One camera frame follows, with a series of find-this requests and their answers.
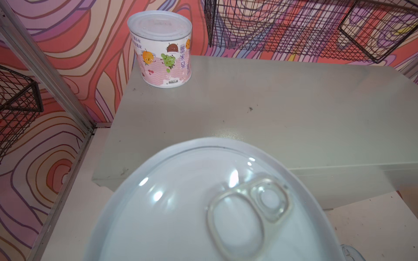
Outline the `pink label can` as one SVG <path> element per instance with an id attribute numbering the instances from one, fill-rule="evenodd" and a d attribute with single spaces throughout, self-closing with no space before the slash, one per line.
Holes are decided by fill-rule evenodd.
<path id="1" fill-rule="evenodd" d="M 168 11 L 144 11 L 128 18 L 142 77 L 157 88 L 179 87 L 192 76 L 192 23 Z"/>

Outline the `teal label can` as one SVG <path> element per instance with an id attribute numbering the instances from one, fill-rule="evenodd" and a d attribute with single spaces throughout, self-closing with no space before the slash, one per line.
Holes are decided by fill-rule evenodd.
<path id="1" fill-rule="evenodd" d="M 342 261 L 324 211 L 283 164 L 241 141 L 168 147 L 115 191 L 86 261 Z"/>

